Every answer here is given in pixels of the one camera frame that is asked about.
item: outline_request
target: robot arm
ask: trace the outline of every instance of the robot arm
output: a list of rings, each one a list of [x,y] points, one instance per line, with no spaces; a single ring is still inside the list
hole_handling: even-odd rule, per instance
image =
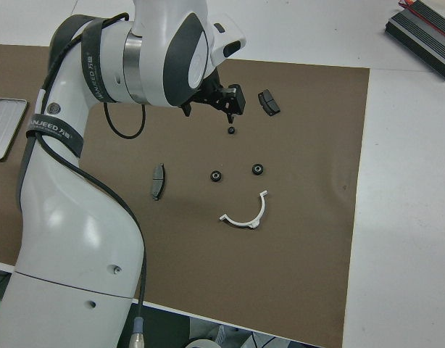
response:
[[[240,87],[223,88],[216,71],[244,46],[238,28],[227,17],[209,19],[205,0],[134,2],[134,22],[77,16],[55,35],[22,161],[22,246],[0,308],[0,347],[116,347],[144,279],[132,212],[78,168],[93,105],[188,114],[191,102],[203,102],[228,116],[243,112]]]

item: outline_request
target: brown cardboard sheet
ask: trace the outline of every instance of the brown cardboard sheet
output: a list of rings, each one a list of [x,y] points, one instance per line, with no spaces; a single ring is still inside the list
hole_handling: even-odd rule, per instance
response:
[[[0,97],[34,101],[47,48],[0,46]],[[242,85],[246,111],[227,132],[223,113],[193,105],[147,108],[144,133],[127,141],[109,129],[100,105],[88,121],[81,167],[119,193],[146,236],[146,299],[160,305],[323,347],[340,347],[357,173],[369,71],[270,62],[220,66],[222,83]],[[281,113],[269,117],[257,94],[270,89]],[[139,106],[111,106],[124,133]],[[17,136],[0,162],[0,262],[14,264],[21,217],[14,200],[25,143]],[[153,168],[165,164],[162,199],[150,196]],[[251,172],[263,164],[260,176]],[[213,170],[222,180],[209,179]],[[219,221],[254,218],[258,228]]]

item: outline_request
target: silver band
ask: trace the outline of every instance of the silver band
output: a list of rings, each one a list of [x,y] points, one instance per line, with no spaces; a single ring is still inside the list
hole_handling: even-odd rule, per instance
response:
[[[122,66],[124,69],[124,78],[130,97],[139,104],[146,104],[144,90],[142,89],[141,71],[139,62],[141,56],[142,38],[129,32],[124,45],[124,55],[122,57]]]

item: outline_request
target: small black wheel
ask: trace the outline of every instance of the small black wheel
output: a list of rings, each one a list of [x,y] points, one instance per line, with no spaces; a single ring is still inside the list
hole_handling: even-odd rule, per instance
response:
[[[211,180],[214,181],[215,183],[221,180],[222,177],[223,175],[218,170],[213,171],[210,176]]]
[[[251,171],[255,175],[261,175],[263,173],[263,170],[264,170],[263,166],[259,163],[256,163],[253,165],[253,167],[251,167]]]

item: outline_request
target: white table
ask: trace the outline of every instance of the white table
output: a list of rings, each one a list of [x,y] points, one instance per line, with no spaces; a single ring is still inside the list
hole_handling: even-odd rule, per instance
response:
[[[235,58],[371,69],[344,348],[445,347],[445,82],[384,34],[397,0],[208,3],[246,34]],[[71,14],[119,12],[132,0],[0,1],[0,44],[48,46]]]

